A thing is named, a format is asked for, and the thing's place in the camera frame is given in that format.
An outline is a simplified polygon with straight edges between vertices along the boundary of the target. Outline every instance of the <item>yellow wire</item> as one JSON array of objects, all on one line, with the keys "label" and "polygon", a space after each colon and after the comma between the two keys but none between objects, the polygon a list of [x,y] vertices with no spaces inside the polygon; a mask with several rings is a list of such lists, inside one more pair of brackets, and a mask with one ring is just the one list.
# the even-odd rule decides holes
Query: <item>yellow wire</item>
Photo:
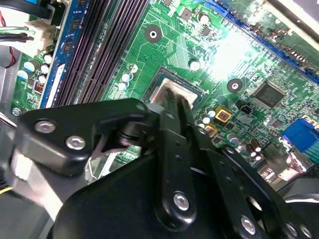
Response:
[{"label": "yellow wire", "polygon": [[8,188],[4,188],[4,189],[0,190],[0,195],[1,195],[2,193],[5,193],[5,192],[7,192],[7,191],[10,191],[11,189],[12,189],[12,187],[8,187]]}]

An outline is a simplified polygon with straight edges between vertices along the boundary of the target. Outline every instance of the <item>blue pci slot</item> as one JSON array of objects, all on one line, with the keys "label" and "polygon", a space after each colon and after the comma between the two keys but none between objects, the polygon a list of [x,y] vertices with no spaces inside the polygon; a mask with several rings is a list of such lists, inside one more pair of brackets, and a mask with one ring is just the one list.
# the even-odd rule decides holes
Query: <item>blue pci slot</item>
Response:
[{"label": "blue pci slot", "polygon": [[284,60],[286,63],[288,63],[291,67],[293,67],[295,70],[303,74],[308,79],[312,80],[314,83],[319,85],[319,76],[315,75],[314,73],[304,70],[300,68],[297,61],[287,56],[283,51],[279,50],[277,47],[275,47],[272,43],[265,40],[261,36],[255,36],[251,33],[250,27],[247,24],[242,23],[239,19],[237,19],[234,15],[230,13],[230,10],[232,8],[227,4],[227,1],[222,0],[223,4],[228,9],[225,9],[223,6],[219,5],[215,2],[215,0],[193,0],[193,3],[199,3],[202,2],[203,5],[209,9],[212,9],[216,12],[218,12],[221,16],[229,20],[231,23],[245,31],[248,35],[253,37],[255,40],[257,40],[259,43],[261,43],[263,46],[268,48],[270,51],[272,51],[274,54],[276,54],[280,59]]}]

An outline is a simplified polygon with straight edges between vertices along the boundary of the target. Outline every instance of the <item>black ram slot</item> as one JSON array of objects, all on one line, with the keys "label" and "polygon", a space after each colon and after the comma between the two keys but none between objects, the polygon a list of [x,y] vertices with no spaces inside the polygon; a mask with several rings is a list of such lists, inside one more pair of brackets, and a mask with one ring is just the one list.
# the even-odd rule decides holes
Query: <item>black ram slot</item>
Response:
[{"label": "black ram slot", "polygon": [[116,27],[110,35],[111,39],[108,39],[109,44],[105,44],[105,48],[99,52],[101,60],[95,66],[97,70],[91,72],[91,78],[85,86],[87,90],[82,91],[79,103],[101,99],[148,3],[149,0],[129,1],[123,13],[119,13],[120,21],[113,20]]},{"label": "black ram slot", "polygon": [[114,18],[112,19],[111,24],[108,26],[107,34],[105,40],[102,42],[102,46],[97,55],[97,60],[94,62],[93,67],[91,68],[88,79],[85,82],[84,87],[79,98],[79,103],[87,103],[92,94],[93,88],[95,87],[98,79],[96,76],[100,75],[101,68],[105,64],[109,55],[108,51],[114,46],[114,41],[117,39],[118,33],[121,31],[122,23],[127,17],[130,6],[134,3],[134,0],[120,1],[117,6]]},{"label": "black ram slot", "polygon": [[95,43],[99,36],[99,27],[110,11],[110,0],[96,0],[90,4],[87,16],[83,23],[83,31],[75,46],[75,54],[72,57],[72,65],[68,68],[67,77],[64,80],[63,91],[59,94],[58,105],[70,105],[73,103],[80,79],[83,77]]}]

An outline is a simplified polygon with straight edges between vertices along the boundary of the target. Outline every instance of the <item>blue ram slot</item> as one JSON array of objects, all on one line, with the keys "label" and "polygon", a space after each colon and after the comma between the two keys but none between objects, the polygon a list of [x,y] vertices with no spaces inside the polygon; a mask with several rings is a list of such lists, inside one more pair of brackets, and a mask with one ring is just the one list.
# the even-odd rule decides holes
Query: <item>blue ram slot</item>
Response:
[{"label": "blue ram slot", "polygon": [[60,80],[63,79],[66,69],[69,66],[73,47],[80,34],[89,1],[90,0],[73,0],[71,3],[62,33],[60,34],[60,41],[55,48],[55,57],[40,108],[49,108],[52,106]]}]

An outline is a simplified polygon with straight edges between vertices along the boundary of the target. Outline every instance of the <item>power connector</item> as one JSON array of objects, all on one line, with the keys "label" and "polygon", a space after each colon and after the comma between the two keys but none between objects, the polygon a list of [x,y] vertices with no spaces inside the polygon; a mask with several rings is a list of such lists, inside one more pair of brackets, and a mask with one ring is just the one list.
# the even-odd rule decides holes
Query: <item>power connector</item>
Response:
[{"label": "power connector", "polygon": [[49,25],[42,20],[28,21],[24,23],[28,30],[33,31],[34,34],[28,34],[33,40],[26,43],[19,44],[15,48],[22,53],[34,57],[37,53],[46,50],[53,44],[56,27]]}]

